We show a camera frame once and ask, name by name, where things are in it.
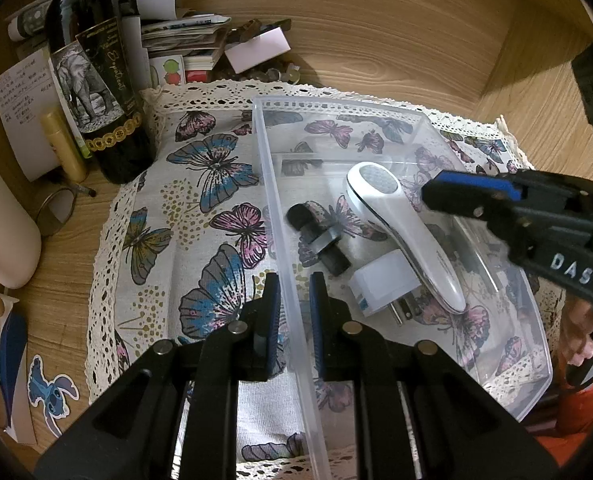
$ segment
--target white handheld device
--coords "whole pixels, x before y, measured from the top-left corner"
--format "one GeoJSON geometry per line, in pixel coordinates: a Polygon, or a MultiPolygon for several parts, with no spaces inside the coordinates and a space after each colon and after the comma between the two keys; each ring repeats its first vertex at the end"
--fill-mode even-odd
{"type": "Polygon", "coordinates": [[[347,173],[347,198],[360,217],[390,235],[420,281],[453,314],[465,311],[465,297],[447,254],[433,237],[398,179],[375,162],[360,162],[347,173]]]}

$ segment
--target human hand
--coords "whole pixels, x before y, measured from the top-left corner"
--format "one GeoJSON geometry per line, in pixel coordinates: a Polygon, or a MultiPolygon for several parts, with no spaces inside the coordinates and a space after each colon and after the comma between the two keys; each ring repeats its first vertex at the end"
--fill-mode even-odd
{"type": "Polygon", "coordinates": [[[567,364],[580,366],[593,356],[592,305],[571,294],[567,295],[561,317],[559,358],[567,364]]]}

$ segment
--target elephant picture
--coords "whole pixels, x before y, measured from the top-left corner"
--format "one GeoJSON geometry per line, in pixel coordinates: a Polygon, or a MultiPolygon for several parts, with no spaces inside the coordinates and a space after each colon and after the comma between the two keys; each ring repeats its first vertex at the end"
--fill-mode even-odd
{"type": "Polygon", "coordinates": [[[82,133],[96,131],[121,117],[123,110],[80,45],[73,43],[58,55],[54,69],[82,133]]]}

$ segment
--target gold band on bottle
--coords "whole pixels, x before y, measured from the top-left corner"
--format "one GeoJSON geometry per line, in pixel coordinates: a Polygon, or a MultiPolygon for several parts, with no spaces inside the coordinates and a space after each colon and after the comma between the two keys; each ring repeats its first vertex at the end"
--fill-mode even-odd
{"type": "Polygon", "coordinates": [[[142,118],[141,113],[136,112],[131,119],[128,119],[123,126],[117,126],[114,131],[109,134],[105,134],[102,137],[96,139],[85,139],[85,144],[91,152],[102,152],[105,148],[111,148],[117,142],[125,140],[127,136],[134,133],[134,130],[141,126],[142,118]]]}

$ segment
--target wine bottle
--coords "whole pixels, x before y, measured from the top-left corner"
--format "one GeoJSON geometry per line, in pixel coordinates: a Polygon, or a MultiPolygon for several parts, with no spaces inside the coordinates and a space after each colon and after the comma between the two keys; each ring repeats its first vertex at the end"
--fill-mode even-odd
{"type": "Polygon", "coordinates": [[[105,177],[124,184],[153,158],[115,9],[115,0],[52,0],[45,30],[54,74],[87,147],[105,177]]]}

